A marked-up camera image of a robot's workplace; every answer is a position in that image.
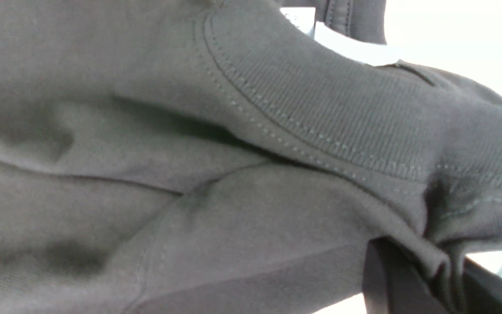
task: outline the cotton fleece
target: cotton fleece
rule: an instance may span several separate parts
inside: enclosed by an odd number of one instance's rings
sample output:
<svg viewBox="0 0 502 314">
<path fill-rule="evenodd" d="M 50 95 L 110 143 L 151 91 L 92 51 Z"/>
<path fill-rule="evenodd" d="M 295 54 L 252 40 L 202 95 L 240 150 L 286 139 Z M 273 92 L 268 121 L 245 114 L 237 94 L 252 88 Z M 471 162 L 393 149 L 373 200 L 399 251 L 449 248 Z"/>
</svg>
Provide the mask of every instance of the cotton fleece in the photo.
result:
<svg viewBox="0 0 502 314">
<path fill-rule="evenodd" d="M 0 314 L 310 314 L 382 235 L 464 310 L 463 254 L 502 248 L 502 98 L 278 6 L 0 0 Z"/>
</svg>

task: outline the stitching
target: stitching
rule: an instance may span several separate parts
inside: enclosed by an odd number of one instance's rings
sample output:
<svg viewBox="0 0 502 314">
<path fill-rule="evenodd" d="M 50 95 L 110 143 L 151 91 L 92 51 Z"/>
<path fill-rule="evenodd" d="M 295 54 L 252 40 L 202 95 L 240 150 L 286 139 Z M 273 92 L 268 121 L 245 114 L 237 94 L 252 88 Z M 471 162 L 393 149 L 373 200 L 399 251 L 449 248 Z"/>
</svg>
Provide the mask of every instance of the stitching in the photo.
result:
<svg viewBox="0 0 502 314">
<path fill-rule="evenodd" d="M 327 143 L 331 143 L 331 145 L 333 145 L 334 147 L 337 147 L 337 149 L 339 149 L 339 150 L 346 150 L 346 151 L 350 151 L 353 154 L 359 154 L 361 156 L 368 157 L 369 159 L 376 159 L 376 160 L 381 161 L 387 165 L 390 164 L 394 168 L 405 168 L 405 169 L 414 170 L 414 171 L 422 171 L 421 167 L 413 167 L 413 166 L 409 166 L 407 164 L 397 163 L 396 161 L 393 161 L 390 159 L 383 159 L 380 157 L 376 157 L 375 155 L 372 155 L 372 154 L 367 153 L 365 151 L 360 151 L 360 150 L 356 149 L 356 147 L 351 147 L 349 145 L 345 145 L 344 143 L 341 143 L 340 141 L 335 141 L 331 137 L 329 137 L 323 133 L 318 133 L 318 131 L 316 131 L 315 129 L 306 126 L 302 121 L 299 121 L 297 119 L 292 118 L 289 114 L 284 113 L 283 111 L 278 109 L 276 105 L 271 104 L 268 99 L 263 97 L 263 95 L 258 94 L 257 89 L 253 85 L 249 84 L 249 82 L 241 74 L 239 74 L 237 72 L 237 70 L 235 69 L 235 66 L 224 55 L 222 48 L 219 46 L 219 43 L 217 42 L 217 38 L 216 38 L 215 34 L 213 34 L 212 40 L 215 44 L 215 47 L 219 50 L 220 54 L 222 55 L 223 60 L 230 67 L 229 70 L 231 72 L 233 72 L 233 74 L 238 77 L 238 80 L 240 80 L 241 83 L 244 84 L 244 87 L 247 87 L 251 90 L 251 93 L 253 94 L 253 96 L 255 98 L 259 99 L 261 103 L 263 103 L 265 105 L 269 105 L 269 107 L 267 107 L 267 109 L 265 109 L 265 110 L 276 109 L 277 110 L 276 114 L 280 115 L 282 118 L 284 118 L 284 120 L 295 124 L 297 127 L 301 128 L 306 133 L 309 133 L 311 135 L 316 135 L 319 139 L 322 139 L 322 140 L 326 141 Z"/>
<path fill-rule="evenodd" d="M 332 17 L 333 17 L 335 2 L 336 0 L 329 0 L 329 7 L 326 10 L 326 16 L 325 16 L 325 24 L 327 24 L 327 26 L 332 26 Z"/>
<path fill-rule="evenodd" d="M 442 215 L 441 217 L 439 217 L 438 219 L 444 220 L 444 219 L 449 219 L 449 218 L 454 218 L 454 217 L 465 215 L 466 213 L 472 212 L 478 205 L 485 204 L 485 203 L 496 203 L 496 204 L 502 205 L 502 198 L 492 197 L 492 196 L 488 196 L 488 197 L 484 197 L 484 198 L 477 198 L 477 199 L 474 199 L 473 201 L 471 201 L 463 209 L 446 213 L 446 214 Z"/>
<path fill-rule="evenodd" d="M 462 172 L 466 172 L 468 170 L 468 168 L 462 168 L 462 167 L 456 167 L 456 166 L 450 166 L 450 165 L 446 165 L 446 164 L 438 164 L 436 165 L 436 168 L 437 169 L 450 169 L 452 171 L 452 173 L 462 173 Z M 482 174 L 471 174 L 471 173 L 463 173 L 462 174 L 462 177 L 459 177 L 461 179 L 464 179 L 465 177 L 473 177 L 473 178 L 476 178 L 476 179 L 497 179 L 497 180 L 500 180 L 502 181 L 502 176 L 501 175 L 496 175 L 494 173 L 482 173 Z"/>
<path fill-rule="evenodd" d="M 346 22 L 344 23 L 344 30 L 346 32 L 346 36 L 350 37 L 350 18 L 352 16 L 351 10 L 351 2 L 352 0 L 347 0 L 346 4 Z"/>
<path fill-rule="evenodd" d="M 221 57 L 223 58 L 223 60 L 229 66 L 229 70 L 231 72 L 233 72 L 233 74 L 238 77 L 238 80 L 240 82 L 243 82 L 243 84 L 244 84 L 243 86 L 247 87 L 251 91 L 251 94 L 257 100 L 259 100 L 260 103 L 268 105 L 267 109 L 265 109 L 265 110 L 276 109 L 277 110 L 276 111 L 277 115 L 280 115 L 285 120 L 287 120 L 287 121 L 295 124 L 297 127 L 301 128 L 303 131 L 305 131 L 305 132 L 307 132 L 307 133 L 309 133 L 311 135 L 316 135 L 319 139 L 322 139 L 322 140 L 326 141 L 327 143 L 331 143 L 333 146 L 337 147 L 337 149 L 339 149 L 339 150 L 348 150 L 348 151 L 351 151 L 352 153 L 359 154 L 359 155 L 364 156 L 364 157 L 368 157 L 369 159 L 376 159 L 376 160 L 381 161 L 381 162 L 383 162 L 385 164 L 388 164 L 388 165 L 390 165 L 390 166 L 392 166 L 394 168 L 405 168 L 405 169 L 408 169 L 408 170 L 422 171 L 421 167 L 413 167 L 413 166 L 409 166 L 407 164 L 397 163 L 396 161 L 383 159 L 381 157 L 376 157 L 375 155 L 366 153 L 364 151 L 358 151 L 356 149 L 356 147 L 350 147 L 349 145 L 345 145 L 344 143 L 341 143 L 340 141 L 335 141 L 331 137 L 328 137 L 327 135 L 325 135 L 323 133 L 318 133 L 317 131 L 315 131 L 315 129 L 307 127 L 306 125 L 304 125 L 304 123 L 302 121 L 299 121 L 299 120 L 296 120 L 296 119 L 290 117 L 289 114 L 287 114 L 287 113 L 283 113 L 275 105 L 269 103 L 269 100 L 265 99 L 262 95 L 258 94 L 257 93 L 257 89 L 254 86 L 252 86 L 251 84 L 249 84 L 248 81 L 240 73 L 237 72 L 237 70 L 235 69 L 235 66 L 227 58 L 227 56 L 225 55 L 225 53 L 223 51 L 223 48 L 221 47 L 221 45 L 217 41 L 216 34 L 214 33 L 214 28 L 212 27 L 212 22 L 210 22 L 210 23 L 211 23 L 211 30 L 213 30 L 213 32 L 212 32 L 212 40 L 213 41 L 212 42 L 213 42 L 215 48 L 218 49 L 218 51 L 220 52 Z M 452 171 L 455 171 L 455 172 L 462 172 L 462 171 L 466 171 L 468 169 L 468 168 L 461 168 L 461 167 L 457 167 L 457 166 L 453 166 L 453 165 L 448 165 L 448 164 L 438 164 L 438 165 L 436 165 L 436 168 L 437 169 L 451 169 Z M 488 177 L 489 179 L 496 178 L 496 179 L 502 180 L 502 176 L 496 175 L 494 173 L 463 174 L 463 177 L 474 177 L 474 178 L 486 178 L 486 177 Z"/>
<path fill-rule="evenodd" d="M 170 213 L 170 211 L 167 211 L 164 213 L 164 217 Z M 146 247 L 145 250 L 143 250 L 143 253 L 140 255 L 140 263 L 139 267 L 137 268 L 137 294 L 135 298 L 127 304 L 127 306 L 124 308 L 124 310 L 121 311 L 122 314 L 127 314 L 128 312 L 133 311 L 132 314 L 137 314 L 140 312 L 139 306 L 141 305 L 140 302 L 145 295 L 145 291 L 147 290 L 148 287 L 148 280 L 146 277 L 146 274 L 148 272 L 148 267 L 150 261 L 148 260 L 148 255 L 151 254 L 151 252 L 154 252 L 154 250 L 151 250 L 152 246 L 152 241 L 155 240 L 155 236 L 149 237 L 149 239 L 146 241 Z M 164 262 L 166 260 L 166 253 L 168 249 L 167 241 L 164 241 L 164 244 L 160 246 L 160 251 L 162 252 L 160 255 L 160 260 L 159 260 L 159 270 L 162 272 L 164 269 Z"/>
<path fill-rule="evenodd" d="M 295 155 L 298 155 L 301 157 L 307 157 L 307 159 L 309 159 L 310 161 L 313 161 L 318 166 L 324 167 L 325 169 L 328 169 L 329 171 L 334 171 L 336 173 L 343 174 L 346 177 L 350 177 L 351 179 L 356 179 L 358 181 L 367 181 L 366 177 L 361 177 L 360 175 L 357 175 L 351 171 L 346 171 L 346 170 L 341 169 L 339 167 L 336 167 L 330 163 L 322 161 L 321 159 L 318 159 L 317 157 L 315 157 L 313 155 L 310 155 L 309 153 L 305 152 L 303 149 L 300 149 L 298 146 L 286 141 L 285 139 L 283 139 L 282 137 L 277 135 L 277 133 L 271 131 L 271 129 L 269 129 L 268 127 L 263 125 L 263 123 L 258 122 L 257 119 L 255 117 L 253 117 L 253 115 L 251 115 L 251 113 L 249 113 L 243 106 L 241 106 L 239 103 L 235 102 L 235 100 L 233 100 L 233 98 L 231 98 L 228 95 L 228 93 L 223 88 L 221 82 L 219 80 L 217 80 L 217 78 L 215 78 L 215 76 L 213 75 L 212 69 L 208 66 L 208 64 L 205 61 L 205 58 L 203 57 L 203 54 L 201 53 L 198 46 L 197 45 L 195 45 L 195 46 L 197 48 L 197 55 L 199 56 L 199 58 L 201 58 L 201 61 L 203 62 L 203 65 L 207 71 L 207 74 L 209 75 L 211 80 L 216 84 L 218 90 L 222 93 L 222 95 L 224 95 L 228 99 L 231 106 L 235 106 L 235 108 L 237 108 L 237 110 L 239 110 L 241 113 L 243 113 L 243 115 L 245 116 L 245 118 L 248 121 L 250 121 L 255 127 L 261 129 L 263 135 L 271 137 L 273 139 L 276 139 L 278 141 L 278 143 L 280 143 L 281 145 L 283 145 L 284 147 L 286 147 L 288 149 L 291 149 L 295 153 Z M 375 185 L 377 185 L 378 187 L 386 189 L 387 191 L 394 191 L 396 193 L 401 193 L 404 195 L 418 195 L 418 194 L 420 194 L 420 192 L 418 192 L 418 191 L 406 191 L 406 190 L 402 190 L 402 189 L 398 189 L 398 188 L 390 188 L 390 187 L 387 187 L 386 185 L 382 185 L 382 184 L 379 184 L 376 182 L 373 182 L 373 183 Z"/>
</svg>

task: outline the label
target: label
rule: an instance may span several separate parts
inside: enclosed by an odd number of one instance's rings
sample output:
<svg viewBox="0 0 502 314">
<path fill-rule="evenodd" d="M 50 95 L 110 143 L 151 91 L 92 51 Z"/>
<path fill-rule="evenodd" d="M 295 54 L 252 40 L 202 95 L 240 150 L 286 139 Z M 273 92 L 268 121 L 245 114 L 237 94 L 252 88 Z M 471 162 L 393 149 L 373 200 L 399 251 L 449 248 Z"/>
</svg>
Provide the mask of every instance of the label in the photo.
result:
<svg viewBox="0 0 502 314">
<path fill-rule="evenodd" d="M 371 66 L 395 64 L 402 55 L 398 48 L 349 38 L 331 30 L 322 22 L 316 22 L 314 30 L 316 42 L 347 59 L 363 64 Z"/>
<path fill-rule="evenodd" d="M 284 7 L 280 9 L 285 18 L 309 37 L 315 34 L 314 7 Z"/>
</svg>

